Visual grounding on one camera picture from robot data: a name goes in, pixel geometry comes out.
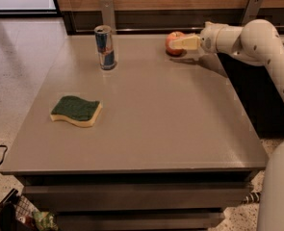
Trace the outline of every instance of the yellow sponge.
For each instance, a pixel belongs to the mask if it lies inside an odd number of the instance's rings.
[[[64,120],[78,127],[92,127],[102,104],[100,101],[87,101],[77,96],[64,96],[51,112],[51,119]]]

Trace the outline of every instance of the energy drink can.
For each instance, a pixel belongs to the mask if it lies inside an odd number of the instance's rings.
[[[115,54],[112,39],[112,28],[106,25],[94,28],[97,52],[101,68],[111,70],[115,67]]]

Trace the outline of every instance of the can lid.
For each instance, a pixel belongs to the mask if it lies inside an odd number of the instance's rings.
[[[107,34],[112,32],[112,28],[108,25],[101,25],[94,28],[96,34]]]

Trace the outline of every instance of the black cable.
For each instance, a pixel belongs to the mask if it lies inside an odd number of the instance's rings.
[[[0,144],[0,148],[5,148],[5,150],[4,150],[4,152],[3,152],[3,157],[2,157],[2,159],[1,159],[1,161],[0,161],[0,166],[1,166],[1,164],[4,162],[4,160],[5,160],[5,154],[6,154],[6,152],[7,152],[7,150],[8,150],[8,147],[5,145],[5,144]]]

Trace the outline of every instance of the table top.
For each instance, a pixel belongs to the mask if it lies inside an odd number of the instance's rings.
[[[104,71],[93,36],[68,37],[1,172],[264,168],[267,154],[229,79],[205,67],[218,64],[216,56],[172,58],[164,42],[165,36],[114,36],[117,65]],[[51,120],[65,95],[102,102],[93,127]]]

